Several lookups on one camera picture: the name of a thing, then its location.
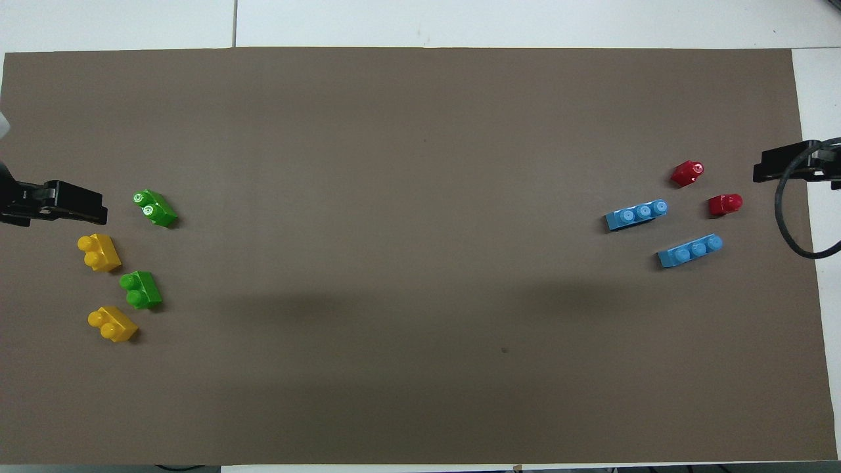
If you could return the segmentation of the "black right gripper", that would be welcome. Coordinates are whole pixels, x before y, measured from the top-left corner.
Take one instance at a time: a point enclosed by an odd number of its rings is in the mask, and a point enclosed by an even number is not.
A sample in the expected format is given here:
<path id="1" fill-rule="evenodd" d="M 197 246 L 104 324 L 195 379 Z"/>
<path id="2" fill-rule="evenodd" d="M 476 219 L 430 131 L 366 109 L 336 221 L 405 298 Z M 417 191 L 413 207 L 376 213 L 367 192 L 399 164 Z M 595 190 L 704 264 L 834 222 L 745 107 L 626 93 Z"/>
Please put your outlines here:
<path id="1" fill-rule="evenodd" d="M 761 152 L 759 164 L 753 167 L 753 182 L 778 180 L 799 156 L 806 158 L 791 171 L 790 179 L 808 182 L 829 182 L 832 191 L 840 191 L 840 140 L 820 143 L 807 140 Z"/>

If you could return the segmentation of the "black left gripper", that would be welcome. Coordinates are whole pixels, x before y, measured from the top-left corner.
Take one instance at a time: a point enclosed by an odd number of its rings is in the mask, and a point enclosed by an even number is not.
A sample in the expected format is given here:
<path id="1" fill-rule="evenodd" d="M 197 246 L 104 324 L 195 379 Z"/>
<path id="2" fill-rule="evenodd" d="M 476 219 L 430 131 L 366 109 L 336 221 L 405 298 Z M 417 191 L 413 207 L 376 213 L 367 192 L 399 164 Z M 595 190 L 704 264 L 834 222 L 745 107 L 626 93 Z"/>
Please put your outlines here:
<path id="1" fill-rule="evenodd" d="M 108 209 L 99 192 L 66 181 L 47 181 L 44 185 L 45 189 L 40 185 L 1 185 L 1 221 L 17 227 L 29 227 L 32 219 L 107 224 Z"/>

